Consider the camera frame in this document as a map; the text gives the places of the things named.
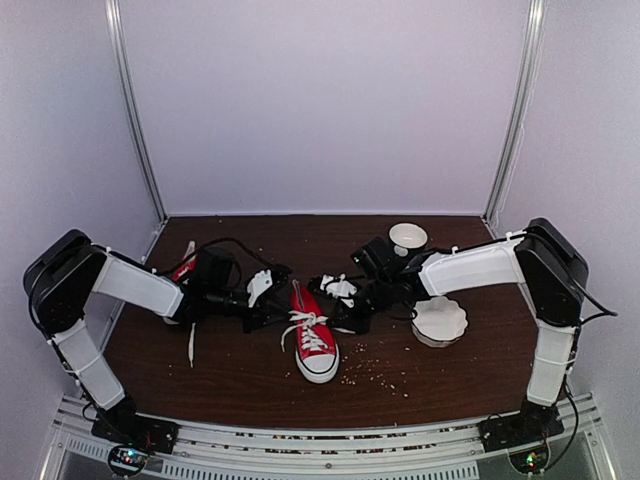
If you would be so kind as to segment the red canvas sneaker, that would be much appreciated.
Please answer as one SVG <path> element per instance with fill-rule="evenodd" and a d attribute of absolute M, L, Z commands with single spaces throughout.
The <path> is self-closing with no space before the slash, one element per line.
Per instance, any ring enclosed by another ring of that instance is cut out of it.
<path fill-rule="evenodd" d="M 294 335 L 294 358 L 302 376 L 313 384 L 330 382 L 339 369 L 339 346 L 326 325 L 328 318 L 298 280 L 292 281 L 288 315 L 288 326 L 280 337 L 281 351 L 286 351 L 288 336 Z"/>
<path fill-rule="evenodd" d="M 182 257 L 181 263 L 178 268 L 172 274 L 172 281 L 181 285 L 182 287 L 188 287 L 196 268 L 197 254 L 196 242 L 190 240 L 187 249 Z M 186 293 L 183 302 L 176 311 L 173 317 L 164 317 L 165 324 L 174 326 L 183 324 L 190 315 L 194 300 L 190 297 L 189 293 Z"/>

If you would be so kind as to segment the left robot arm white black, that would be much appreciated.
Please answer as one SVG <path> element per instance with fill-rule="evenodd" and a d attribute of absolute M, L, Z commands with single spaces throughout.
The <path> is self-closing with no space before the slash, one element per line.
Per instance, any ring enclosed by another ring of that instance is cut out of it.
<path fill-rule="evenodd" d="M 84 308 L 89 297 L 111 297 L 177 325 L 194 325 L 209 315 L 235 317 L 246 333 L 283 319 L 286 310 L 277 293 L 291 269 L 253 253 L 262 270 L 232 284 L 231 274 L 241 267 L 223 242 L 207 242 L 170 269 L 157 271 L 72 229 L 24 272 L 32 323 L 87 395 L 98 424 L 121 443 L 137 442 L 144 424 L 88 332 Z"/>

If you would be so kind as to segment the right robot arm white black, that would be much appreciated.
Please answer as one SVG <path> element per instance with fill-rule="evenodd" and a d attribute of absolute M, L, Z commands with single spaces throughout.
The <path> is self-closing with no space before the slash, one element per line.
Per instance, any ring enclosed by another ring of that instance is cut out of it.
<path fill-rule="evenodd" d="M 465 310 L 449 294 L 493 285 L 525 286 L 538 337 L 526 395 L 511 423 L 519 440 L 535 440 L 556 416 L 556 402 L 587 322 L 582 305 L 593 298 L 586 289 L 586 260 L 545 218 L 475 246 L 430 248 L 427 242 L 420 226 L 398 223 L 387 237 L 375 237 L 352 254 L 366 285 L 359 287 L 344 274 L 312 281 L 312 287 L 337 302 L 328 325 L 364 334 L 375 314 L 404 304 L 410 309 L 414 336 L 429 347 L 445 347 L 459 340 L 468 326 Z"/>

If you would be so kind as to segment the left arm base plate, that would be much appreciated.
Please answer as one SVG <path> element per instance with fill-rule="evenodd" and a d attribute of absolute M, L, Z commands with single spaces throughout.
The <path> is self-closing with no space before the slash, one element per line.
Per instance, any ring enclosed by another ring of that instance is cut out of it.
<path fill-rule="evenodd" d="M 163 454 L 173 452 L 178 432 L 179 426 L 175 422 L 144 416 L 136 416 L 128 432 L 125 432 L 123 427 L 111 428 L 103 420 L 96 420 L 91 428 L 91 434 L 95 437 Z"/>

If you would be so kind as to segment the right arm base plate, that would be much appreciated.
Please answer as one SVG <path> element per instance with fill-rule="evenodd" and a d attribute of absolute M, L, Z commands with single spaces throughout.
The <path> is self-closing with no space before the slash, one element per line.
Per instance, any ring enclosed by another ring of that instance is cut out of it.
<path fill-rule="evenodd" d="M 478 431 L 484 450 L 493 452 L 542 442 L 563 433 L 565 428 L 560 418 L 543 421 L 512 414 L 487 418 L 478 424 Z"/>

